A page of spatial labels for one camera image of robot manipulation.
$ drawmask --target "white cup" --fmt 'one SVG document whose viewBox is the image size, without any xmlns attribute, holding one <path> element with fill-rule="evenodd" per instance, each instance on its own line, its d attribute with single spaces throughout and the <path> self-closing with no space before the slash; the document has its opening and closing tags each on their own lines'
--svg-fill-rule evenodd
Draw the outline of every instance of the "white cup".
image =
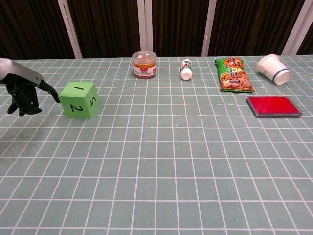
<svg viewBox="0 0 313 235">
<path fill-rule="evenodd" d="M 257 71 L 277 85 L 286 83 L 291 78 L 290 70 L 275 54 L 263 57 L 256 65 Z"/>
</svg>

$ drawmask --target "snack bag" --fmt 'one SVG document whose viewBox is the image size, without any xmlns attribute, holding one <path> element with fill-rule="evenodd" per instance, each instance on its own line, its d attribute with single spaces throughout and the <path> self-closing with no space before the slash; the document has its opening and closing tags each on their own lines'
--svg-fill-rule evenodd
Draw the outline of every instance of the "snack bag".
<svg viewBox="0 0 313 235">
<path fill-rule="evenodd" d="M 243 60 L 240 58 L 216 59 L 218 66 L 221 91 L 254 92 L 249 77 L 244 70 Z"/>
</svg>

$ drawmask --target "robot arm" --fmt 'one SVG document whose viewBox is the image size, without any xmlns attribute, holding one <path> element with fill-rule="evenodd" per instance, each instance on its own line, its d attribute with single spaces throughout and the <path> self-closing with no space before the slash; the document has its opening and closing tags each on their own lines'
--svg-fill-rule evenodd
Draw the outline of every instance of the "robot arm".
<svg viewBox="0 0 313 235">
<path fill-rule="evenodd" d="M 0 58 L 0 85 L 6 86 L 12 96 L 12 104 L 8 108 L 9 114 L 17 108 L 20 116 L 42 111 L 39 108 L 35 87 L 48 92 L 57 103 L 60 103 L 58 93 L 39 73 L 10 59 Z"/>
</svg>

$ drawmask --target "dark curtain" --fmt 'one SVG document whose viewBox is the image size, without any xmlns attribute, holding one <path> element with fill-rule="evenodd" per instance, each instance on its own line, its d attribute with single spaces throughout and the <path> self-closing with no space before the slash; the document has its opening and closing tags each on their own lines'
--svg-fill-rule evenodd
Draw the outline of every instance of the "dark curtain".
<svg viewBox="0 0 313 235">
<path fill-rule="evenodd" d="M 137 0 L 68 0 L 84 58 L 129 57 L 140 50 Z"/>
<path fill-rule="evenodd" d="M 281 54 L 305 0 L 218 0 L 209 56 Z"/>
<path fill-rule="evenodd" d="M 0 57 L 74 58 L 57 0 L 0 0 Z"/>
<path fill-rule="evenodd" d="M 158 56 L 201 56 L 209 0 L 152 0 Z"/>
<path fill-rule="evenodd" d="M 311 24 L 307 35 L 305 35 L 303 42 L 297 52 L 298 55 L 313 54 L 313 23 Z"/>
</svg>

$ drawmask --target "jar label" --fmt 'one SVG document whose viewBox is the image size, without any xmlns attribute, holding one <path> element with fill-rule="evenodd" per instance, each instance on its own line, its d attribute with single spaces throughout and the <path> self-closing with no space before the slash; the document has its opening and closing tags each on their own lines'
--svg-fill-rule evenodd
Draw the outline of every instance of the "jar label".
<svg viewBox="0 0 313 235">
<path fill-rule="evenodd" d="M 150 68 L 138 68 L 138 67 L 134 66 L 134 74 L 136 74 L 138 76 L 142 76 L 142 77 L 148 77 L 148 76 L 155 75 L 156 71 L 157 70 L 156 70 L 155 65 L 153 67 L 150 67 Z"/>
</svg>

